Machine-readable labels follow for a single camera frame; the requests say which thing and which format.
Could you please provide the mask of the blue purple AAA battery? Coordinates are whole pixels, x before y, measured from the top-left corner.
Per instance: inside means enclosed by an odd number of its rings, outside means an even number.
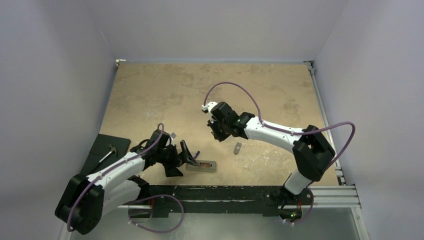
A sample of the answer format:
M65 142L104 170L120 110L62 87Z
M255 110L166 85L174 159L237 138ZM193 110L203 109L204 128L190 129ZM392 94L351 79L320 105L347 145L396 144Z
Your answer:
M199 156L199 154L200 154L200 151L197 151L196 153L195 153L195 155L194 155L194 159L197 159L198 158L198 156Z

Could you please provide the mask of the grey battery compartment cover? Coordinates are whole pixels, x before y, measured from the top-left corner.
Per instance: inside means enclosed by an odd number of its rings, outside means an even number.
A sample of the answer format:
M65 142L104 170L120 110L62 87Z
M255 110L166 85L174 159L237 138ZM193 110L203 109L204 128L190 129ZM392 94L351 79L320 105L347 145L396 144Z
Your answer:
M235 144L235 147L234 147L234 150L233 150L234 155L238 155L240 153L241 146L242 146L242 144L240 142L237 142Z

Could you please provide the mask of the white universal AC remote control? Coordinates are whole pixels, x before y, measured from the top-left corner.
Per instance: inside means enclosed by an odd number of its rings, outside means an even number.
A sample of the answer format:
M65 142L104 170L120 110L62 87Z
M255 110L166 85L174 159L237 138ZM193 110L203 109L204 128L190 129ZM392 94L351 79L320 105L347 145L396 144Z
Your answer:
M217 171L218 165L215 161L198 160L197 165L186 164L187 171L214 173Z

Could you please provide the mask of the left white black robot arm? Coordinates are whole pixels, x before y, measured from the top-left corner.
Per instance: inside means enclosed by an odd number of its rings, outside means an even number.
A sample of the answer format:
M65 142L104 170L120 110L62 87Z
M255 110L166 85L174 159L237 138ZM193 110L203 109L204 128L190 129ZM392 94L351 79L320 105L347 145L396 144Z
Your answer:
M154 207L156 198L170 198L170 194L152 195L150 185L137 176L147 168L161 164L166 177L181 177L184 164L198 166L184 140L174 144L172 135L156 129L149 139L124 154L120 159L89 175L77 174L68 182L55 209L55 216L62 220L68 232L82 235L91 232L101 217L126 204Z

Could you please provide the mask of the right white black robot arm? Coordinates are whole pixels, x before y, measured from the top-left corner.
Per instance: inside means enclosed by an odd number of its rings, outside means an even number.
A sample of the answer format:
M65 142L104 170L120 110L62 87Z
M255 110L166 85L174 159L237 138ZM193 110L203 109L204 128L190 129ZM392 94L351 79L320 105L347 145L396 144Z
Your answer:
M282 200L288 204L298 200L309 184L320 181L335 157L334 149L314 125L291 128L260 121L252 113L237 114L226 102L210 101L202 106L202 111L209 114L207 126L219 142L230 136L257 140L293 154L297 169L280 191Z

